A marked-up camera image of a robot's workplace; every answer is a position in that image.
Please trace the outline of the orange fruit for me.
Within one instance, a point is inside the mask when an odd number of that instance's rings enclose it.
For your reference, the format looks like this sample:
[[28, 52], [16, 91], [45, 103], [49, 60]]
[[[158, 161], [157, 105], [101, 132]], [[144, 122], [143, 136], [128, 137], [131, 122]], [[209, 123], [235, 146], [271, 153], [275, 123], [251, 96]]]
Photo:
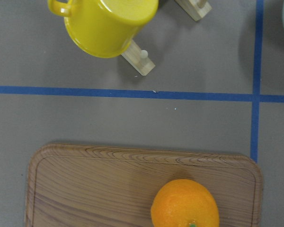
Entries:
[[212, 194], [203, 185], [188, 179], [166, 183], [151, 206], [155, 227], [218, 227], [219, 211]]

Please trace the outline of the wooden drying rack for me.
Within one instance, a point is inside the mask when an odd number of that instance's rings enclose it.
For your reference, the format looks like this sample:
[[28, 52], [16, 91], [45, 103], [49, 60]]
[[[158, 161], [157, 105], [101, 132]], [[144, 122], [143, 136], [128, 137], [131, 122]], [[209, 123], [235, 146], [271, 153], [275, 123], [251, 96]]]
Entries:
[[[176, 0], [176, 3], [194, 20], [199, 21], [204, 18], [212, 7], [207, 0]], [[141, 49], [134, 40], [122, 56], [142, 75], [148, 75], [155, 64], [149, 58], [148, 52]]]

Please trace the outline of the yellow mug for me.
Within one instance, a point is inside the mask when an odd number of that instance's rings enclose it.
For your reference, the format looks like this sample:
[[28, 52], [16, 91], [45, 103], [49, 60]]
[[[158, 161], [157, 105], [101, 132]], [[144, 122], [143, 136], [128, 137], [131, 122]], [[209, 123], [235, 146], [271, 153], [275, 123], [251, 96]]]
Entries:
[[113, 58], [155, 16], [157, 0], [49, 0], [49, 10], [64, 18], [72, 41], [86, 53]]

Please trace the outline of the wooden cutting board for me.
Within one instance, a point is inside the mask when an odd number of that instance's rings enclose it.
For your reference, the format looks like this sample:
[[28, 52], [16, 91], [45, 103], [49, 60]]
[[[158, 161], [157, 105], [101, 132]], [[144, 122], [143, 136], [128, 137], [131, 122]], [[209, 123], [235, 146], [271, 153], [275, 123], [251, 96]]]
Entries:
[[263, 176], [237, 154], [48, 144], [31, 158], [27, 227], [150, 227], [159, 189], [191, 179], [215, 198], [222, 227], [260, 225]]

